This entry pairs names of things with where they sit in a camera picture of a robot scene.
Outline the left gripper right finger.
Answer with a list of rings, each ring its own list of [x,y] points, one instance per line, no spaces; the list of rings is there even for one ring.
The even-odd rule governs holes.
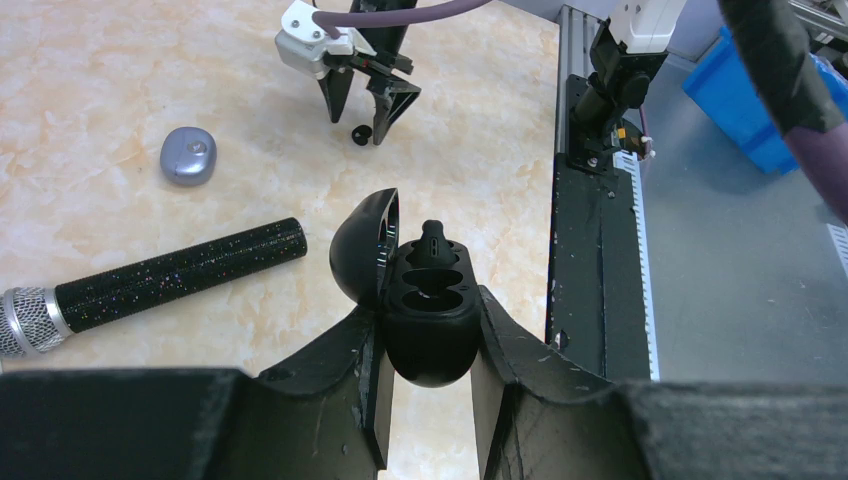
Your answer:
[[[480,292],[471,369],[484,479],[843,479],[841,386],[612,383]]]

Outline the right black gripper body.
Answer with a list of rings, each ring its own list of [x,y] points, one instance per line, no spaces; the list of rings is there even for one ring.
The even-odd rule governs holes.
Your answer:
[[[360,12],[382,12],[412,9],[416,6],[416,0],[353,0],[350,13]],[[414,66],[412,59],[401,54],[400,48],[406,35],[406,26],[387,28],[362,28],[358,31],[376,51],[372,59],[380,64],[387,73],[398,70],[410,75]]]

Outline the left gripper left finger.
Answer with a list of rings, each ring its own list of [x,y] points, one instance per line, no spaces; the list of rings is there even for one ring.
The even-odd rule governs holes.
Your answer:
[[[374,479],[393,374],[357,308],[256,377],[230,368],[1,378],[5,479]]]

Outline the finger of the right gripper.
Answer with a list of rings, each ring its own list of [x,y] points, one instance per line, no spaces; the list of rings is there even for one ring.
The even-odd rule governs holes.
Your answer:
[[[343,68],[330,70],[318,80],[332,123],[338,123],[342,116],[354,75],[353,69]]]
[[[391,126],[418,99],[421,88],[394,74],[369,72],[366,89],[375,101],[372,141],[380,145]]]

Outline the black earbud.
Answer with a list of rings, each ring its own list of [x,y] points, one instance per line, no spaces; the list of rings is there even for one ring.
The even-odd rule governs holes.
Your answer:
[[[441,221],[427,220],[422,224],[422,235],[406,260],[415,268],[449,267],[457,262],[457,255],[444,235]]]
[[[358,146],[366,146],[369,144],[373,136],[373,129],[368,125],[359,125],[351,132],[351,139]]]

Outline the black earbud charging case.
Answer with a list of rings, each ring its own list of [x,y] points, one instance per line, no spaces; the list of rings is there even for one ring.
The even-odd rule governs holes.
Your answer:
[[[399,239],[395,188],[366,196],[342,222],[329,249],[333,277],[347,297],[377,317],[397,373],[425,388],[449,385],[470,369],[481,338],[482,302],[470,254],[450,240],[457,262],[415,268],[418,239]]]

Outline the lavender earbud charging case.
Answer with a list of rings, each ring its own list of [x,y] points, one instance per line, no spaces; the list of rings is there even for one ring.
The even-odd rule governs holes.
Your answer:
[[[216,160],[214,137],[198,127],[183,126],[172,130],[160,151],[160,169],[165,179],[184,187],[207,183],[214,172]]]

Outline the black earbud front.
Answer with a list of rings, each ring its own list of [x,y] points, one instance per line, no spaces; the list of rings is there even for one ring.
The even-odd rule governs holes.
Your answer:
[[[422,224],[422,235],[406,260],[415,268],[449,267],[457,262],[457,255],[444,235],[441,221],[427,220]]]

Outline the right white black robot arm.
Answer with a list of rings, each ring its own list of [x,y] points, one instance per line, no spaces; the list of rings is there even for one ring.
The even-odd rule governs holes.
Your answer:
[[[332,38],[341,27],[388,28],[457,16],[483,1],[448,1],[434,6],[375,12],[318,10],[312,20]],[[668,56],[667,46],[684,9],[683,1],[622,1],[603,21],[589,49],[594,72],[569,116],[567,164],[599,173],[621,150],[618,123],[642,106],[651,80]]]

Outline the black silver microphone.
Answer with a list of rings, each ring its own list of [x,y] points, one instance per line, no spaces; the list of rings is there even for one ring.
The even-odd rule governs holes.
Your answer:
[[[1,356],[42,355],[67,338],[302,258],[304,230],[287,218],[59,284],[1,295]]]

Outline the blue plastic bin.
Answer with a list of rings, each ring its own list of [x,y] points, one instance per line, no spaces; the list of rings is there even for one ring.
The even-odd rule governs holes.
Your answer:
[[[759,99],[726,27],[683,83],[684,92],[762,172],[799,168]]]

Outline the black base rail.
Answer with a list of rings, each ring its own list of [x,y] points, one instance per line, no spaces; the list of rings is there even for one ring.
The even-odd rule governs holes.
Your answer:
[[[619,153],[592,172],[554,158],[546,343],[611,381],[657,381],[639,162]]]

